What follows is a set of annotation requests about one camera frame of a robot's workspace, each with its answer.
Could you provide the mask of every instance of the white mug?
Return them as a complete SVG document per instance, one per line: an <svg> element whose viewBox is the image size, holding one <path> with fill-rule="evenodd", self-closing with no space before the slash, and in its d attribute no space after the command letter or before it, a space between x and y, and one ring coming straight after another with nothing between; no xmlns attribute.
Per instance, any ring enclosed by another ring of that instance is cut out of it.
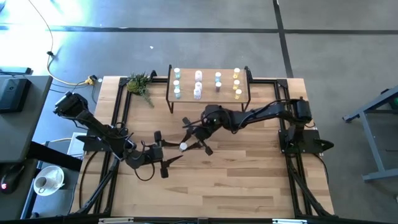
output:
<svg viewBox="0 0 398 224"><path fill-rule="evenodd" d="M43 193L47 189L51 189L56 184L54 179L48 177L39 177L35 180L35 186L39 189L39 193Z"/></svg>

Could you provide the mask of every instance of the gray floor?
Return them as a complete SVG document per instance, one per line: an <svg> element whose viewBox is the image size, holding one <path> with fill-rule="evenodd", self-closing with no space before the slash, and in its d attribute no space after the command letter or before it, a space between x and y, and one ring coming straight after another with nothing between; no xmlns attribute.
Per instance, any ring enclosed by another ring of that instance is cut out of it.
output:
<svg viewBox="0 0 398 224"><path fill-rule="evenodd" d="M275 29L271 0L214 1L33 1L51 25L95 27L222 27ZM48 32L28 2L13 0L0 22L31 24L0 31L2 64L29 66L45 74ZM279 0L286 29L398 29L395 0ZM248 65L255 77L286 77L278 34L183 34L55 32L57 60L51 71L70 82L88 75L128 75L179 67L233 68ZM335 143L325 153L337 215L398 222L398 178L365 184L376 171L359 121L341 117L398 84L398 35L287 35L296 78L304 78L323 139ZM91 87L77 90L90 100ZM52 113L62 94L50 92L34 140L66 138L79 131ZM379 149L388 167L398 167L396 116L372 116Z"/></svg>

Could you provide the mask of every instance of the desk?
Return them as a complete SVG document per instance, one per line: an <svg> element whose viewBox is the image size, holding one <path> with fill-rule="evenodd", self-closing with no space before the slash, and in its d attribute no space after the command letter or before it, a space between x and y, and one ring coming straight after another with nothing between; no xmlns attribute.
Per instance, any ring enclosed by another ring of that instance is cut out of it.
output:
<svg viewBox="0 0 398 224"><path fill-rule="evenodd" d="M304 80L288 79L291 98L307 99ZM95 117L110 124L118 90L119 77L104 77L99 93ZM149 85L155 108L150 108L140 96L132 96L127 127L135 142L141 139L153 142L154 131L161 130L167 141L179 142L185 130L184 116L191 120L200 117L206 104L177 104L174 114L169 113L165 100L166 84ZM124 91L121 108L124 107ZM264 84L251 85L251 104L248 109L264 106L274 100L274 89ZM240 110L240 105L223 105ZM123 110L119 110L119 120ZM113 217L223 217L223 218L292 218L292 199L285 157L280 153L277 119L258 122L232 135L224 129L217 131L206 142L214 150L207 156L204 150L192 150L174 162L168 179L161 179L159 166L152 180L141 182L134 171L122 162L114 194ZM164 150L165 158L179 155L177 149ZM104 154L92 160L83 183L83 203L97 187ZM308 188L330 213L333 213L330 193L322 163L313 155L303 154ZM81 172L89 155L85 156ZM143 179L150 176L151 166L137 170ZM78 188L75 191L72 212L78 210ZM108 189L103 195L105 205ZM300 208L304 208L302 194L298 193Z"/></svg>

